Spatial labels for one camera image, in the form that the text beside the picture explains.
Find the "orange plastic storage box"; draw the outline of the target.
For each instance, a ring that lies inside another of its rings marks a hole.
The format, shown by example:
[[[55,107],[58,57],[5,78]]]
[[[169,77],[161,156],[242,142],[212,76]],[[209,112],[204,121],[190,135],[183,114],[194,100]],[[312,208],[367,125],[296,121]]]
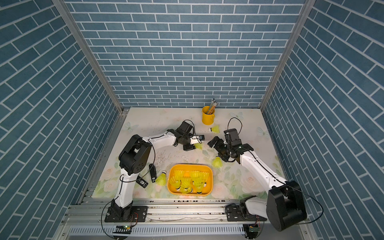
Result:
[[[213,185],[213,171],[205,165],[174,165],[167,181],[170,193],[183,196],[208,196]]]

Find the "black robot base joint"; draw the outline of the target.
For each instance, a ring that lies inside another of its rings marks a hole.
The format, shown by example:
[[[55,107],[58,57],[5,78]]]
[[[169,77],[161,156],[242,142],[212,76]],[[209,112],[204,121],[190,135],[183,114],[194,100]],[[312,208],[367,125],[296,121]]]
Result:
[[[259,199],[257,196],[250,196],[240,200],[240,203],[238,205],[229,204],[225,206],[227,221],[228,222],[240,222],[240,221],[256,222],[256,220],[266,221],[267,218],[264,218],[259,215],[252,215],[248,211],[246,207],[246,201],[253,198],[256,198],[257,200]]]

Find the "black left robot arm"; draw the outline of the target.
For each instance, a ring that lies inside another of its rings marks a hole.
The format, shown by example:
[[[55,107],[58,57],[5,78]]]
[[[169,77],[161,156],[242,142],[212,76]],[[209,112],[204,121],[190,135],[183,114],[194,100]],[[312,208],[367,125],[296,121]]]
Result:
[[[190,151],[195,149],[195,144],[204,140],[205,136],[197,135],[194,125],[187,121],[183,121],[177,129],[168,129],[163,134],[152,137],[132,136],[119,155],[120,189],[112,200],[111,207],[124,211],[132,205],[136,180],[147,165],[151,151],[178,145],[182,145],[184,151]]]

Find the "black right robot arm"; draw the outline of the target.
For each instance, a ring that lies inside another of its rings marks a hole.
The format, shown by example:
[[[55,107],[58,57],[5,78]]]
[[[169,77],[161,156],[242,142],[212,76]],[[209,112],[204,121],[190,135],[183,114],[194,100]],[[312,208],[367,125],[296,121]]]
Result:
[[[257,217],[269,220],[279,232],[305,220],[307,211],[299,184],[275,173],[249,144],[242,143],[236,129],[224,131],[224,136],[224,140],[214,137],[208,146],[224,162],[237,162],[245,167],[268,194],[266,202],[257,197],[241,200],[237,206],[240,217],[245,221],[255,221]]]

